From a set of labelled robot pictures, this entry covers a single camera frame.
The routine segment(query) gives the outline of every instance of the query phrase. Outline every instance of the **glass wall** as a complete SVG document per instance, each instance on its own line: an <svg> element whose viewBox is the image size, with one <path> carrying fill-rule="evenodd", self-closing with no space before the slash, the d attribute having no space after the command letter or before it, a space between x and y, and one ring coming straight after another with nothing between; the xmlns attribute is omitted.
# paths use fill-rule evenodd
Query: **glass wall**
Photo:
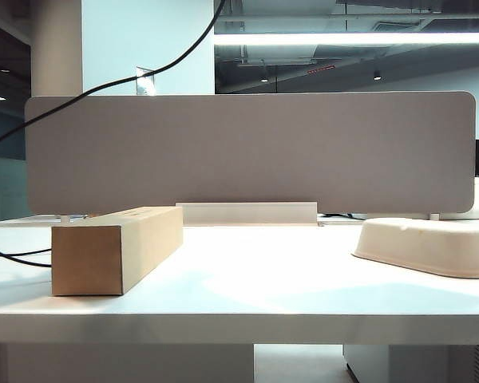
<svg viewBox="0 0 479 383"><path fill-rule="evenodd" d="M0 136L24 121L30 97L30 47L0 30ZM26 202L25 133L0 143L0 220L30 215Z"/></svg>

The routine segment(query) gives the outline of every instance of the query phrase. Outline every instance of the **paper tray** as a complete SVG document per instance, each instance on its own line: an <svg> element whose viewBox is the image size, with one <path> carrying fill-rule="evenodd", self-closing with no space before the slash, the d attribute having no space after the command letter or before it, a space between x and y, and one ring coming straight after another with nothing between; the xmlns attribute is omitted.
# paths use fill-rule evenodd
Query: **paper tray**
<svg viewBox="0 0 479 383"><path fill-rule="evenodd" d="M353 255L457 278L479 278L479 223L368 219Z"/></svg>

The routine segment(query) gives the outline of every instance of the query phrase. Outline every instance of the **desk surface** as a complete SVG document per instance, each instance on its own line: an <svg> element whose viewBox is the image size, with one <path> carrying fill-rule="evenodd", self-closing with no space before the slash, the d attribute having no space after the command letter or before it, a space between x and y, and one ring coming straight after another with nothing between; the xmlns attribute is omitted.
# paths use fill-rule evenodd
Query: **desk surface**
<svg viewBox="0 0 479 383"><path fill-rule="evenodd" d="M479 279L357 259L360 230L186 227L121 297L51 297L49 270L0 259L0 342L479 344ZM1 250L44 247L0 227Z"/></svg>

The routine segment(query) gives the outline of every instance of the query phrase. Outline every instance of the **cardboard box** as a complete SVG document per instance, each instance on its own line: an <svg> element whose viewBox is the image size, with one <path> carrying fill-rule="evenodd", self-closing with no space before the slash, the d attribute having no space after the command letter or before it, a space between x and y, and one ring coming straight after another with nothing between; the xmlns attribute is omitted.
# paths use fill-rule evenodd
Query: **cardboard box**
<svg viewBox="0 0 479 383"><path fill-rule="evenodd" d="M52 294L124 294L182 242L181 207L139 207L52 227Z"/></svg>

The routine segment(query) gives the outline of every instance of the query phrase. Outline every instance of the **cable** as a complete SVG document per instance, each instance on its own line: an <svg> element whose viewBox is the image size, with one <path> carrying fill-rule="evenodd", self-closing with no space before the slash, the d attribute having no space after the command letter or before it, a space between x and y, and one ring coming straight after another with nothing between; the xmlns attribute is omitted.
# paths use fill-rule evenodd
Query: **cable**
<svg viewBox="0 0 479 383"><path fill-rule="evenodd" d="M10 261L13 261L13 262L22 263L24 265L29 265L29 266L51 267L51 265L48 264L48 263L36 263L36 262L26 261L26 260L23 260L23 259L16 259L13 255L4 254L1 251L0 251L0 257L3 257L5 259L9 259Z"/></svg>
<svg viewBox="0 0 479 383"><path fill-rule="evenodd" d="M165 70L168 70L168 69L171 69L172 67L176 66L177 64L179 64L180 62L182 62L191 52L193 52L195 50L195 48L197 46L199 46L199 44L206 38L206 36L208 36L209 34L209 31L212 29L212 27L215 25L216 23L216 20L218 19L218 17L220 16L220 14L222 13L222 9L224 8L224 5L225 5L225 2L226 0L220 0L220 4L218 5L218 8L216 9L214 15L213 15L213 18L212 20L209 22L208 26L206 27L206 29L204 30L204 32L199 36L199 38L197 38L197 40L188 48L186 49L186 51L184 51L183 54L181 54L176 60L168 63L167 65L165 66L162 66L161 68L159 69L155 69L155 70L152 70L150 72L147 72L147 73L144 73L140 76L131 76L131 77L126 77L126 78L122 78L120 80L115 80L115 81L111 81L111 82L108 82L106 84L103 84L103 85L99 85L95 88L91 88L89 89L88 91L86 92L83 92L81 95L79 96L76 96L74 98L72 98L71 100L69 101L66 101L64 104L62 105L59 105L58 107L56 108L53 108L47 112L44 112L42 114L40 114L39 116L35 117L35 118L32 118L28 121L25 121L24 123L20 124L19 126L17 126L16 128L10 130L9 132L3 134L0 136L0 142L4 141L7 137L9 136L12 136L13 134L15 134L16 132L20 131L20 130L23 130L25 129L27 126L30 126L32 125L33 123L35 122L38 122L40 120L42 120L43 118L46 118L48 116L51 116L52 114L55 114L56 112L59 112L61 111L62 109L65 109L67 108L68 106L72 105L72 104L75 104L77 103L78 101L82 100L83 98L95 93L95 92L98 92L100 90L103 90L103 89L107 89L107 88L111 88L113 86L116 86L116 85L120 85L120 84L125 84L127 82L131 82L131 81L135 81L139 78L142 78L142 77L148 77L148 76L153 76L155 74L158 74L158 73L161 73L161 72L164 72ZM30 262L30 261L25 261L25 260L22 260L22 259L16 259L14 257L17 257L17 256L22 256L22 255L33 255L33 254L38 254L38 253L42 253L42 252L45 252L45 251L50 251L51 249L45 249L45 250L42 250L42 251L28 251L26 253L17 253L17 254L4 254L0 251L0 257L3 257L5 259L9 259L10 261L13 261L13 262L17 262L17 263L23 263L25 265L30 265L30 266L38 266L38 267L51 267L51 265L49 264L45 264L45 263L35 263L35 262Z"/></svg>
<svg viewBox="0 0 479 383"><path fill-rule="evenodd" d="M36 251L27 251L26 253L14 253L14 254L8 254L10 257L23 257L25 255L39 255L41 253L46 253L48 251L51 251L51 249L43 249L43 250L36 250Z"/></svg>
<svg viewBox="0 0 479 383"><path fill-rule="evenodd" d="M182 62L191 52L193 52L193 50L195 50L195 48L206 38L206 36L209 34L209 31L212 29L212 27L215 25L216 23L216 20L218 19L218 17L220 16L220 13L222 12L222 9L224 8L224 4L225 4L225 1L226 0L220 0L220 4L218 5L218 8L216 9L216 12L213 16L213 19L210 21L209 25L206 27L206 29L204 30L204 32L200 35L200 37L192 44L192 46L190 46L183 54L181 54L176 60L168 63L167 65L165 66L162 66L161 68L159 69L155 69L155 70L152 70L150 72L147 72L147 73L144 73L140 76L131 76L131 77L126 77L126 78L122 78L120 80L115 80L115 81L111 81L111 82L108 82L106 84L103 84L103 85L99 85L95 88L92 88L92 89L89 89L88 91L86 92L83 92L81 95L79 96L76 96L74 98L72 98L71 100L69 101L66 101L64 104L62 105L59 105L58 107L56 108L53 108L47 112L44 112L43 114L40 114L39 116L35 117L35 118L32 118L28 121L25 121L24 123L20 124L19 126L17 126L16 128L10 130L9 132L3 134L0 136L0 142L2 142L3 140L5 140L7 137L9 136L12 136L13 134L15 134L16 132L20 131L20 130L23 130L24 128L26 128L27 126L29 125L32 125L33 123L35 122L38 122L40 120L42 120L43 118L46 118L47 116L51 116L52 114L55 114L56 112L59 112L61 111L62 109L65 109L67 108L68 106L72 105L72 104L75 104L77 103L78 101L82 100L83 98L95 93L95 92L98 92L100 90L103 90L103 89L107 89L107 88L111 88L113 86L116 86L116 85L121 85L121 84L125 84L127 82L131 82L131 81L135 81L139 78L142 78L142 77L148 77L148 76L152 76L152 75L155 75L155 74L158 74L158 73L161 73L161 72L164 72L165 70L168 70L168 69L171 69L172 67L176 66L177 64L179 64L180 62Z"/></svg>

